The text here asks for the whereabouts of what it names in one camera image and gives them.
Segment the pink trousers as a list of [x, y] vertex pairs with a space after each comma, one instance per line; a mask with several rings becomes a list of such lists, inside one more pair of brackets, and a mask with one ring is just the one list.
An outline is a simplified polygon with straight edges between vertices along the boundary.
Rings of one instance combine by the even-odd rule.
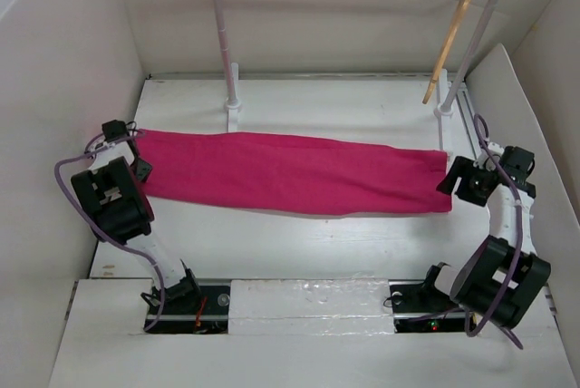
[[302, 215], [448, 213], [436, 190], [447, 170], [437, 150], [252, 132], [146, 131], [152, 197]]

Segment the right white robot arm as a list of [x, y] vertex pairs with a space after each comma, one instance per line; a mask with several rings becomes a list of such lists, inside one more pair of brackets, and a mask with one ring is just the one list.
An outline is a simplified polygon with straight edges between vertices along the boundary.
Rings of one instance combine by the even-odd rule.
[[548, 262], [525, 251], [536, 198], [527, 178], [534, 166], [532, 152], [494, 142], [475, 160], [455, 158], [437, 191], [488, 208], [489, 232], [462, 269], [430, 268], [419, 287], [424, 306], [438, 310], [451, 301], [500, 328], [519, 324], [551, 274]]

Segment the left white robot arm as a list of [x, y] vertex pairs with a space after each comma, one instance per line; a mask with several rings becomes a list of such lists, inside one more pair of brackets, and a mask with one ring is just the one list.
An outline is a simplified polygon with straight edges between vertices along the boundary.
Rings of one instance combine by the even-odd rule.
[[152, 291], [143, 295], [152, 309], [165, 298], [175, 314], [197, 310], [202, 291], [191, 269], [169, 252], [153, 230], [154, 213], [144, 193], [152, 166], [140, 157], [138, 130], [112, 120], [101, 126], [101, 135], [85, 151], [92, 165], [71, 176], [73, 192], [84, 213], [115, 242], [147, 257], [143, 265], [159, 271]]

